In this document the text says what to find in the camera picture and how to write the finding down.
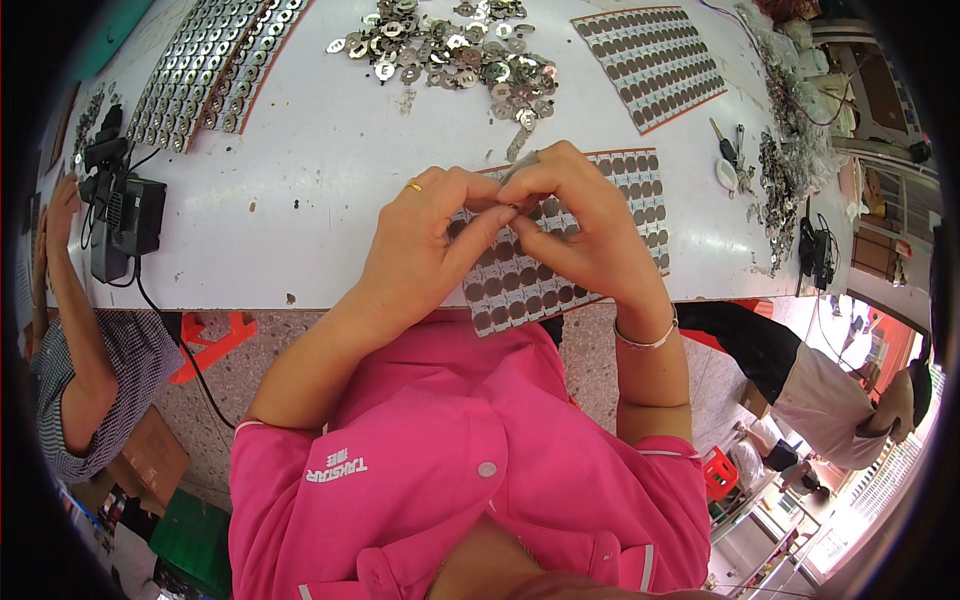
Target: shirt button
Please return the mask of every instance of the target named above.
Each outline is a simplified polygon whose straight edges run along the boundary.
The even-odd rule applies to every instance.
[[[493,477],[496,475],[496,465],[494,463],[480,463],[477,472],[481,477]]]

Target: green container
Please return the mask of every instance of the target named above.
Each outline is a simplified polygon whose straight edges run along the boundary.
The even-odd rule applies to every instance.
[[[232,592],[227,546],[230,515],[177,489],[156,524],[150,549],[183,580],[218,600]]]

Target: black device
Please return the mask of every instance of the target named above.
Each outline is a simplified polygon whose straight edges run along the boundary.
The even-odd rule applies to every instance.
[[[124,190],[110,193],[107,227],[113,246],[126,256],[142,256],[160,248],[160,223],[166,183],[127,177]]]
[[[834,255],[833,248],[836,244],[836,238],[824,219],[824,216],[817,213],[817,219],[822,226],[814,229],[810,220],[803,217],[800,220],[800,246],[798,254],[800,255],[800,271],[805,276],[813,277],[813,286],[821,292],[826,292],[827,286],[833,282],[833,276],[836,273],[837,256]]]
[[[127,172],[127,138],[118,137],[123,110],[110,108],[94,143],[84,149],[84,165],[95,175],[80,184],[81,199],[91,204],[90,272],[110,283],[127,274],[129,258],[159,248],[166,183]]]

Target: silver bracelet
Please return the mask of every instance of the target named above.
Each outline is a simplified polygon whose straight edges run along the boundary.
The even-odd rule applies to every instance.
[[[670,328],[667,330],[667,332],[663,334],[663,337],[658,339],[653,344],[641,344],[640,342],[634,342],[623,337],[623,334],[620,333],[620,327],[618,327],[616,324],[616,320],[613,321],[613,335],[616,336],[616,339],[626,344],[627,348],[631,350],[655,350],[666,344],[666,339],[670,337],[670,334],[674,332],[679,324],[677,322],[677,306],[673,302],[670,302],[670,307],[673,308],[673,322],[670,324]]]

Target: takstar logo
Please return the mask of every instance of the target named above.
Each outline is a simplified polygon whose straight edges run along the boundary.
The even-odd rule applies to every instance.
[[[336,454],[330,454],[326,457],[326,465],[329,468],[323,470],[307,469],[306,480],[311,483],[326,483],[367,470],[367,466],[363,463],[362,456],[348,460],[348,455],[349,453],[346,448]]]

